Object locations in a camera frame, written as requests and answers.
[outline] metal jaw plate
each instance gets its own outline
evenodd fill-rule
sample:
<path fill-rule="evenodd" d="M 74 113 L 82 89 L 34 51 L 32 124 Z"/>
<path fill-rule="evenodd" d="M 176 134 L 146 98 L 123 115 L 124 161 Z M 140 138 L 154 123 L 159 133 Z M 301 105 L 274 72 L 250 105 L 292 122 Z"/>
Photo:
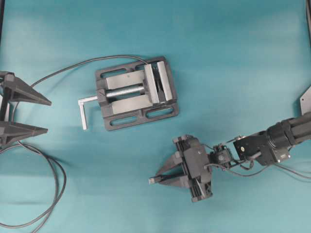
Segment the metal jaw plate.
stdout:
<path fill-rule="evenodd" d="M 133 62 L 96 72 L 97 96 L 79 100 L 83 129 L 84 102 L 97 100 L 107 130 L 178 115 L 172 72 L 164 57 Z"/>

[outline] silver metal block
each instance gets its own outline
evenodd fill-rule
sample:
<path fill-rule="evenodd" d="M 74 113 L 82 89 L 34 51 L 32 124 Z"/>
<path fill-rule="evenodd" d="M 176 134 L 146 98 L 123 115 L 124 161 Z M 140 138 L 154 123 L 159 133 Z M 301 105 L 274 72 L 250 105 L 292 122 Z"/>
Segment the silver metal block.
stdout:
<path fill-rule="evenodd" d="M 164 62 L 158 62 L 156 65 L 157 65 L 157 68 L 159 70 L 160 79 L 162 82 L 163 91 L 164 91 L 164 95 L 165 95 L 165 100 L 166 101 L 172 100 L 173 95 L 171 92 L 171 87 L 170 87 L 170 83 L 169 83 L 169 78 L 167 76 L 165 64 L 164 64 Z"/>
<path fill-rule="evenodd" d="M 117 100 L 111 103 L 112 110 L 114 114 L 126 113 L 133 110 L 151 107 L 152 103 L 150 102 L 147 95 L 135 96 L 123 100 Z"/>
<path fill-rule="evenodd" d="M 138 70 L 106 78 L 108 89 L 117 89 L 142 83 L 145 71 Z"/>

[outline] teal tabletop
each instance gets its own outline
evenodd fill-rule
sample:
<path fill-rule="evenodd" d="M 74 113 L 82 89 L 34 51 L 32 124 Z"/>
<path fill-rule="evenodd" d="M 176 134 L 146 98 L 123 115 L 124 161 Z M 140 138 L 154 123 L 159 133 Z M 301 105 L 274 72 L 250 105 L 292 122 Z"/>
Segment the teal tabletop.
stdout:
<path fill-rule="evenodd" d="M 91 63 L 38 84 L 52 106 L 21 103 L 16 121 L 49 129 L 25 142 L 58 158 L 68 176 L 41 232 L 311 231 L 311 183 L 277 167 L 251 178 L 214 169 L 213 197 L 197 203 L 187 189 L 148 184 L 175 152 L 175 137 L 190 134 L 215 145 L 300 115 L 299 97 L 311 85 L 304 0 L 6 1 L 0 70 L 28 84 L 114 54 L 165 56 L 180 113 L 108 132 L 98 103 L 90 102 L 89 129 L 82 130 L 77 100 L 96 94 L 95 71 L 128 59 Z M 310 151 L 305 142 L 284 164 L 311 171 Z M 20 224 L 42 213 L 53 182 L 42 157 L 23 149 L 2 154 L 0 222 Z"/>

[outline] wire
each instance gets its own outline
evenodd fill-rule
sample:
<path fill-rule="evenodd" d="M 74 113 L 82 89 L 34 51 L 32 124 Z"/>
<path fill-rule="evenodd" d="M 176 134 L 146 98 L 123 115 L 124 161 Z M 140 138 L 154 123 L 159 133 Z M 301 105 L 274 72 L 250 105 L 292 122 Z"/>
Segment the wire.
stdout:
<path fill-rule="evenodd" d="M 34 87 L 37 84 L 41 83 L 42 81 L 47 80 L 48 78 L 53 77 L 53 76 L 55 76 L 55 75 L 57 75 L 59 73 L 62 73 L 64 71 L 67 71 L 67 70 L 70 70 L 70 69 L 73 69 L 73 68 L 76 68 L 76 67 L 79 67 L 79 66 L 91 63 L 91 62 L 107 60 L 107 59 L 114 59 L 114 58 L 131 58 L 131 59 L 139 60 L 139 61 L 143 62 L 144 64 L 148 64 L 145 60 L 141 59 L 140 57 L 133 56 L 133 55 L 112 55 L 112 56 L 97 57 L 97 58 L 92 58 L 92 59 L 88 59 L 88 60 L 85 60 L 85 61 L 73 64 L 73 65 L 71 65 L 69 67 L 63 68 L 63 69 L 58 70 L 58 71 L 56 71 L 56 72 L 54 72 L 52 74 L 49 74 L 49 75 L 43 77 L 42 79 L 39 79 L 38 81 L 34 82 L 31 85 L 31 87 Z M 11 121 L 14 121 L 15 113 L 16 113 L 16 109 L 17 109 L 18 105 L 19 105 L 19 102 L 17 102 L 16 105 L 14 106 L 14 108 L 13 108 L 12 116 L 11 116 Z M 13 226 L 13 225 L 6 225 L 6 224 L 3 224 L 3 223 L 0 223 L 0 226 L 5 227 L 5 228 L 10 228 L 10 229 L 23 228 L 23 227 L 27 227 L 27 226 L 30 226 L 30 225 L 34 224 L 35 222 L 39 221 L 41 218 L 43 218 L 45 216 L 43 221 L 32 231 L 32 233 L 37 233 L 43 227 L 43 225 L 46 223 L 46 221 L 50 217 L 54 207 L 56 206 L 56 204 L 59 202 L 59 200 L 63 196 L 64 191 L 65 191 L 65 187 L 66 187 L 67 177 L 66 177 L 65 170 L 63 169 L 63 167 L 55 159 L 53 159 L 52 157 L 49 157 L 47 155 L 44 155 L 40 150 L 38 150 L 34 146 L 23 144 L 20 141 L 17 141 L 16 145 L 12 145 L 12 146 L 9 146 L 7 148 L 4 148 L 4 149 L 0 150 L 0 154 L 6 152 L 8 150 L 11 150 L 13 148 L 16 148 L 16 147 L 23 147 L 26 150 L 29 150 L 29 151 L 31 151 L 33 153 L 36 153 L 36 154 L 39 154 L 39 155 L 43 156 L 47 160 L 47 162 L 49 163 L 49 165 L 50 165 L 50 167 L 52 169 L 53 176 L 54 176 L 54 179 L 55 179 L 55 195 L 54 195 L 54 200 L 53 200 L 52 205 L 45 212 L 43 212 L 41 215 L 39 215 L 35 219 L 31 220 L 30 222 L 27 222 L 27 223 L 24 223 L 24 224 L 20 224 L 20 225 L 15 225 L 15 226 Z M 54 167 L 51 164 L 51 161 L 54 162 L 61 169 L 61 171 L 63 173 L 63 176 L 64 176 L 63 186 L 62 186 L 62 189 L 61 189 L 59 194 L 58 194 L 58 187 L 59 187 L 58 178 L 57 178 L 56 171 L 55 171 Z"/>
<path fill-rule="evenodd" d="M 138 56 L 133 56 L 133 55 L 124 55 L 124 54 L 121 54 L 121 55 L 111 55 L 111 56 L 104 56 L 104 57 L 97 57 L 97 58 L 91 58 L 91 59 L 88 59 L 88 60 L 85 60 L 85 61 L 82 61 L 82 62 L 79 62 L 79 63 L 76 63 L 76 64 L 73 64 L 69 67 L 65 67 L 63 69 L 60 69 L 52 74 L 49 74 L 45 77 L 43 77 L 42 79 L 39 79 L 38 81 L 34 82 L 31 87 L 34 87 L 36 86 L 37 84 L 39 84 L 40 82 L 44 81 L 44 80 L 47 80 L 48 78 L 51 78 L 57 74 L 60 74 L 62 72 L 65 72 L 67 70 L 70 70 L 70 69 L 73 69 L 73 68 L 76 68 L 76 67 L 79 67 L 79 66 L 83 66 L 87 63 L 91 63 L 91 62 L 96 62 L 96 61 L 102 61 L 102 60 L 108 60 L 108 59 L 115 59 L 115 58 L 130 58 L 130 59 L 135 59 L 135 60 L 138 60 L 138 61 L 141 61 L 143 62 L 144 64 L 148 64 L 147 61 L 141 59 L 140 57 Z M 16 103 L 16 105 L 14 106 L 13 108 L 13 111 L 12 111 L 12 117 L 11 117 L 11 121 L 14 121 L 14 116 L 15 116 L 15 111 L 17 109 L 19 105 L 19 102 Z"/>
<path fill-rule="evenodd" d="M 251 176 L 255 176 L 255 175 L 261 173 L 262 171 L 264 171 L 265 169 L 267 169 L 267 168 L 269 167 L 269 165 L 267 165 L 267 166 L 265 166 L 263 169 L 261 169 L 261 170 L 255 172 L 255 173 L 248 174 L 248 175 L 243 175 L 243 174 L 240 174 L 240 173 L 238 173 L 238 172 L 232 171 L 232 170 L 230 170 L 229 168 L 227 168 L 227 167 L 225 167 L 225 166 L 222 166 L 222 165 L 219 165 L 219 164 L 207 164 L 206 167 L 208 167 L 208 166 L 220 167 L 220 168 L 222 168 L 222 169 L 224 169 L 224 170 L 226 170 L 226 171 L 228 171 L 228 172 L 231 172 L 231 173 L 234 174 L 234 175 L 242 176 L 242 177 L 251 177 Z"/>
<path fill-rule="evenodd" d="M 292 170 L 292 169 L 290 169 L 290 168 L 288 168 L 288 167 L 285 167 L 285 166 L 282 166 L 282 165 L 279 165 L 279 164 L 274 164 L 274 165 L 277 166 L 277 167 L 279 167 L 279 168 L 281 168 L 281 169 L 284 169 L 284 170 L 286 170 L 286 171 L 289 171 L 289 172 L 291 172 L 291 173 L 293 173 L 293 174 L 295 174 L 295 175 L 297 175 L 297 176 L 300 176 L 300 177 L 302 177 L 302 178 L 311 179 L 310 176 L 305 176 L 305 175 L 303 175 L 303 174 L 301 174 L 301 173 L 299 173 L 299 172 L 297 172 L 297 171 L 295 171 L 295 170 Z"/>
<path fill-rule="evenodd" d="M 13 149 L 13 148 L 16 148 L 16 147 L 23 147 L 23 148 L 26 148 L 28 150 L 30 150 L 31 152 L 33 153 L 36 153 L 36 154 L 39 154 L 41 156 L 43 156 L 47 162 L 49 163 L 52 171 L 53 171 L 53 175 L 54 175 L 54 179 L 55 179 L 55 197 L 54 197 L 54 201 L 52 203 L 52 205 L 45 211 L 43 212 L 42 214 L 40 214 L 38 217 L 36 217 L 35 219 L 27 222 L 27 223 L 24 223 L 24 224 L 20 224 L 20 225 L 7 225 L 7 224 L 3 224 L 3 223 L 0 223 L 0 226 L 2 227 L 5 227 L 5 228 L 9 228 L 9 229 L 18 229 L 18 228 L 23 228 L 23 227 L 27 227 L 27 226 L 30 226 L 32 225 L 33 223 L 37 222 L 38 220 L 40 220 L 41 218 L 43 218 L 45 215 L 49 214 L 46 216 L 46 218 L 43 220 L 43 222 L 33 231 L 33 233 L 37 232 L 42 226 L 43 224 L 47 221 L 47 218 L 50 216 L 53 208 L 55 207 L 55 205 L 59 202 L 59 200 L 61 199 L 61 197 L 63 196 L 64 194 L 64 191 L 65 191 L 65 187 L 66 187 L 66 183 L 67 183 L 67 176 L 66 176 L 66 173 L 65 173 L 65 170 L 62 168 L 62 166 L 55 160 L 53 159 L 52 157 L 49 157 L 47 155 L 44 155 L 41 151 L 39 151 L 37 148 L 33 147 L 33 146 L 30 146 L 30 145 L 26 145 L 26 144 L 16 144 L 16 145 L 12 145 L 12 146 L 9 146 L 7 147 L 6 149 L 4 150 L 1 150 L 0 151 L 0 154 L 10 150 L 10 149 Z M 57 175 L 56 175 L 56 171 L 55 169 L 53 168 L 52 164 L 51 164 L 51 161 L 54 162 L 62 171 L 63 173 L 63 176 L 64 176 L 64 181 L 63 181 L 63 186 L 62 186 L 62 189 L 60 191 L 60 193 L 58 194 L 58 179 L 57 179 Z"/>
<path fill-rule="evenodd" d="M 207 148 L 209 148 L 209 149 L 211 149 L 211 150 L 214 150 L 214 148 L 213 147 L 210 147 L 209 145 L 207 145 L 207 144 L 203 144 L 204 146 L 206 146 Z"/>

